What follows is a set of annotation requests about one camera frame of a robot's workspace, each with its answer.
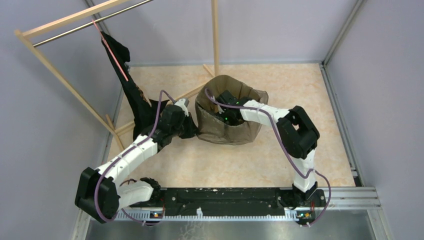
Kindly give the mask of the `metal clothes rail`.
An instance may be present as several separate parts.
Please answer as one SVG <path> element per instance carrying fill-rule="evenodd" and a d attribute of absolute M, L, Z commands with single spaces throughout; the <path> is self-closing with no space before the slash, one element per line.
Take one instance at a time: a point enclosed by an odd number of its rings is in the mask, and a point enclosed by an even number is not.
<path fill-rule="evenodd" d="M 55 41 L 55 40 L 58 40 L 58 39 L 60 39 L 60 38 L 65 37 L 65 36 L 71 35 L 71 34 L 73 34 L 73 33 L 75 33 L 75 32 L 78 32 L 78 31 L 81 31 L 81 30 L 83 30 L 83 29 L 85 29 L 85 28 L 88 28 L 88 27 L 90 27 L 90 26 L 93 26 L 94 24 L 101 23 L 101 22 L 103 22 L 103 21 L 105 21 L 105 20 L 108 20 L 108 19 L 113 18 L 113 17 L 115 17 L 115 16 L 118 16 L 118 15 L 120 15 L 120 14 L 126 13 L 126 12 L 128 12 L 128 11 L 130 11 L 130 10 L 132 10 L 132 9 L 138 8 L 138 7 L 142 6 L 142 5 L 148 4 L 148 3 L 153 2 L 153 1 L 154 1 L 154 0 L 144 0 L 144 1 L 142 1 L 142 2 L 139 2 L 139 3 L 133 4 L 133 5 L 129 6 L 129 7 L 124 8 L 124 9 L 121 9 L 121 10 L 115 11 L 115 12 L 113 12 L 113 13 L 111 13 L 111 14 L 108 14 L 108 15 L 106 15 L 106 16 L 103 16 L 103 17 L 100 17 L 100 18 L 98 18 L 98 19 L 95 19 L 95 20 L 94 20 L 94 21 L 92 21 L 92 22 L 87 22 L 87 23 L 85 23 L 85 24 L 83 24 L 83 25 L 80 25 L 80 26 L 78 26 L 78 27 L 75 27 L 75 28 L 73 28 L 73 29 L 70 29 L 70 30 L 68 30 L 68 31 L 65 31 L 65 32 L 63 32 L 63 33 L 61 33 L 61 34 L 58 34 L 58 35 L 55 35 L 55 36 L 50 37 L 50 38 L 48 38 L 48 39 L 45 39 L 45 40 L 43 40 L 43 41 L 40 41 L 40 42 L 34 43 L 34 44 L 33 44 L 33 46 L 34 46 L 35 48 L 37 48 L 37 47 L 39 47 L 39 46 L 45 45 L 45 44 L 47 44 L 47 43 L 53 42 L 53 41 Z"/>

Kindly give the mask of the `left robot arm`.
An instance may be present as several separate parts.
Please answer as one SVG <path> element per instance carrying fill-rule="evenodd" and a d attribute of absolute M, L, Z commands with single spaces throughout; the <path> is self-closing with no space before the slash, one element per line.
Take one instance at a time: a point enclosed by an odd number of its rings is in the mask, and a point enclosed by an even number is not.
<path fill-rule="evenodd" d="M 144 178 L 128 185 L 124 185 L 124 180 L 173 138 L 190 139 L 198 134 L 188 105 L 187 98 L 167 105 L 155 123 L 115 158 L 95 169 L 86 168 L 79 178 L 75 205 L 102 224 L 113 221 L 119 210 L 133 204 L 144 202 L 149 207 L 156 206 L 161 194 L 153 180 Z"/>

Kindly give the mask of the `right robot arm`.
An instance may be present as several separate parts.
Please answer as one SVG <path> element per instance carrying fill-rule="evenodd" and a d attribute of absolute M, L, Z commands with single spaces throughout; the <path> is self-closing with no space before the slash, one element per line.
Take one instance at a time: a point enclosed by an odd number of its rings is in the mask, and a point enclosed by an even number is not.
<path fill-rule="evenodd" d="M 234 123 L 236 120 L 270 126 L 276 139 L 294 169 L 292 202 L 281 204 L 294 210 L 307 206 L 314 198 L 318 183 L 314 174 L 314 159 L 320 133 L 301 106 L 291 109 L 272 107 L 250 97 L 236 99 L 228 90 L 219 97 L 204 91 L 207 98 L 218 106 L 219 117 Z"/>

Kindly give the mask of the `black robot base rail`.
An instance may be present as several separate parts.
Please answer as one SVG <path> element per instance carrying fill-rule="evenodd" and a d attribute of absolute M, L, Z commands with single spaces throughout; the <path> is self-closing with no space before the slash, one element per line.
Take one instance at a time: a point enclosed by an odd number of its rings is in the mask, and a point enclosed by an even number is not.
<path fill-rule="evenodd" d="M 131 208 L 157 208 L 167 217 L 193 216 L 201 210 L 207 217 L 283 216 L 289 210 L 315 209 L 326 205 L 322 189 L 308 199 L 291 188 L 162 188 L 150 200 Z"/>

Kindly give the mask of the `dark translucent trash bag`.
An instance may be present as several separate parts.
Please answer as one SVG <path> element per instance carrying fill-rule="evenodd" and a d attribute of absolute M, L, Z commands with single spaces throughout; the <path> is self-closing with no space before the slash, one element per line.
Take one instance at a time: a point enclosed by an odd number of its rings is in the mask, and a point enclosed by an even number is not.
<path fill-rule="evenodd" d="M 261 125 L 252 121 L 242 121 L 236 125 L 223 122 L 215 115 L 218 113 L 218 106 L 208 99 L 205 89 L 209 89 L 209 94 L 215 98 L 228 90 L 238 99 L 249 97 L 262 104 L 268 103 L 268 93 L 222 74 L 208 81 L 195 99 L 200 140 L 223 145 L 244 145 L 253 142 L 261 130 Z"/>

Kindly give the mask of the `pink clothes hanger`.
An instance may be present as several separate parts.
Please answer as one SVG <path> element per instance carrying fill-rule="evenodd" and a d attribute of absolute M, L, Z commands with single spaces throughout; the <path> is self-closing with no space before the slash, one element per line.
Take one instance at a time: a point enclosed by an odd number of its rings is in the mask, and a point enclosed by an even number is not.
<path fill-rule="evenodd" d="M 122 76 L 124 77 L 125 81 L 128 82 L 129 79 L 125 73 L 125 71 L 123 70 L 123 68 L 121 67 L 119 61 L 117 60 L 115 54 L 113 53 L 111 47 L 109 46 L 108 42 L 106 41 L 106 39 L 104 38 L 102 31 L 100 30 L 100 28 L 98 27 L 98 25 L 96 24 L 96 22 L 94 20 L 92 20 L 93 25 L 95 26 L 95 28 L 97 29 L 97 31 L 100 34 L 101 37 L 101 41 L 104 43 L 104 45 L 106 46 L 107 51 L 110 53 L 112 59 L 114 60 L 116 66 L 118 67 L 120 73 L 122 74 Z"/>

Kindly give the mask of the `wooden clothes rack frame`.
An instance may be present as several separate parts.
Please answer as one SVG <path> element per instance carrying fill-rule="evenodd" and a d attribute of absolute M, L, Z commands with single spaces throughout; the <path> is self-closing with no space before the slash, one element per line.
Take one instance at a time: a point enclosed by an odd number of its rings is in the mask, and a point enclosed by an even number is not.
<path fill-rule="evenodd" d="M 102 10 L 108 32 L 145 65 L 210 63 L 209 0 L 128 0 Z M 39 147 L 98 148 L 107 129 L 18 39 L 27 31 L 86 8 L 81 0 L 4 0 L 0 3 L 3 134 Z M 101 116 L 115 110 L 120 83 L 101 37 L 89 26 L 38 48 Z"/>

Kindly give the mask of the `black hanging t-shirt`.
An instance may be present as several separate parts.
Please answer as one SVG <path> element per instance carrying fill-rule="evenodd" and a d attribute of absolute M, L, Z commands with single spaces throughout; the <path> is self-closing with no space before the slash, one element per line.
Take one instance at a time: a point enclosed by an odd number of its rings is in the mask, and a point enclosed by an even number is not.
<path fill-rule="evenodd" d="M 126 63 L 131 61 L 129 49 L 105 32 L 102 31 L 102 34 L 128 77 L 128 82 L 126 82 L 112 56 L 108 52 L 105 44 L 101 41 L 132 110 L 135 124 L 133 129 L 133 139 L 136 139 L 144 129 L 151 127 L 154 124 L 158 105 L 160 105 L 159 112 L 161 113 L 166 107 L 168 100 L 166 99 L 158 102 L 157 100 L 147 99 L 143 91 L 134 82 L 129 73 L 128 66 L 126 65 Z"/>

